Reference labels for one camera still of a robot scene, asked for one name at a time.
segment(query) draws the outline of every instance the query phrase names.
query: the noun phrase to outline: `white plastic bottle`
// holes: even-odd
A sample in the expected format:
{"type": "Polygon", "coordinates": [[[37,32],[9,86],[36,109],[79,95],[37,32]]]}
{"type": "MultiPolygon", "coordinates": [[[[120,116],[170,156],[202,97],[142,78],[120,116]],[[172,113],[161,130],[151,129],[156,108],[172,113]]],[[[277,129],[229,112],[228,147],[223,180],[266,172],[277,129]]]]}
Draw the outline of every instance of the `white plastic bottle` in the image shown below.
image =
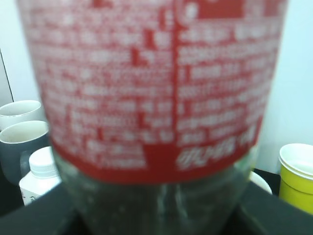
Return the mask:
{"type": "Polygon", "coordinates": [[[45,147],[34,152],[29,158],[29,165],[30,172],[19,183],[25,206],[61,182],[51,155],[51,147],[45,147]]]}

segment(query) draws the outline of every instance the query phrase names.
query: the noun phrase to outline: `white mug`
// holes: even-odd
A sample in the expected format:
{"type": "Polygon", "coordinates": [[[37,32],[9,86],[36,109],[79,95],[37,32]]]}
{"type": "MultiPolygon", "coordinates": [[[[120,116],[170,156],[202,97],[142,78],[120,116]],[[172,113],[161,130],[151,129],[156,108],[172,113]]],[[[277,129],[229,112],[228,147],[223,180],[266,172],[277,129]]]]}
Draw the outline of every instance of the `white mug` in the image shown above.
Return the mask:
{"type": "Polygon", "coordinates": [[[44,108],[39,101],[23,100],[0,107],[0,131],[24,121],[45,121],[44,108]]]}

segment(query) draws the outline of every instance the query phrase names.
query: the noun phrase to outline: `cup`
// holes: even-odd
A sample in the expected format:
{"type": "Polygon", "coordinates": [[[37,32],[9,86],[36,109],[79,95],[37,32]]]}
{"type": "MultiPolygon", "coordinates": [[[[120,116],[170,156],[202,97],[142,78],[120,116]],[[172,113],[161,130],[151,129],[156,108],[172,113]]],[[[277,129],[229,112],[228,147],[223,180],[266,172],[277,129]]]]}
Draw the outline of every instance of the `cup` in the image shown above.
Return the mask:
{"type": "Polygon", "coordinates": [[[26,121],[7,127],[0,133],[0,160],[7,180],[15,185],[29,171],[29,157],[49,146],[48,124],[26,121]]]}
{"type": "Polygon", "coordinates": [[[279,197],[313,214],[313,146],[292,143],[280,149],[281,184],[279,197]]]}
{"type": "Polygon", "coordinates": [[[41,102],[23,100],[0,107],[0,131],[14,124],[41,120],[45,121],[45,113],[41,102]]]}

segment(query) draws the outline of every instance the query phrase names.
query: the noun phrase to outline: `bottle label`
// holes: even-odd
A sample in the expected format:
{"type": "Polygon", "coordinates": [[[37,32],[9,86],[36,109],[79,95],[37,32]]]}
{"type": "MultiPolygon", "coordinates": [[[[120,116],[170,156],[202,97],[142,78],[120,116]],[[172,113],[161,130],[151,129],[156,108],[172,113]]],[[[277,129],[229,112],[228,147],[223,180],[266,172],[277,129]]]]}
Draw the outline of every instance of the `bottle label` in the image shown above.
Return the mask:
{"type": "Polygon", "coordinates": [[[22,198],[23,198],[23,202],[25,206],[27,206],[28,204],[32,203],[33,201],[37,200],[40,197],[40,195],[38,194],[35,194],[23,188],[20,188],[20,189],[21,189],[22,198]]]}
{"type": "Polygon", "coordinates": [[[221,171],[256,144],[286,0],[21,0],[51,136],[98,180],[221,171]]]}

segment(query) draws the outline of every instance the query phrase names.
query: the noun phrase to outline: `gray mug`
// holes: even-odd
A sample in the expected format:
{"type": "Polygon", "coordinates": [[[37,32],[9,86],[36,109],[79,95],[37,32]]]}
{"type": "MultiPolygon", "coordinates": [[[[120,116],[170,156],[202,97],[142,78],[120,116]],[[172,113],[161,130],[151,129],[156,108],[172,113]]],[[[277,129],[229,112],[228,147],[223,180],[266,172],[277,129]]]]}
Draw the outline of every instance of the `gray mug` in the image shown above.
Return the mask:
{"type": "Polygon", "coordinates": [[[0,161],[7,180],[15,185],[29,172],[29,157],[49,146],[48,124],[26,121],[0,132],[0,161]]]}

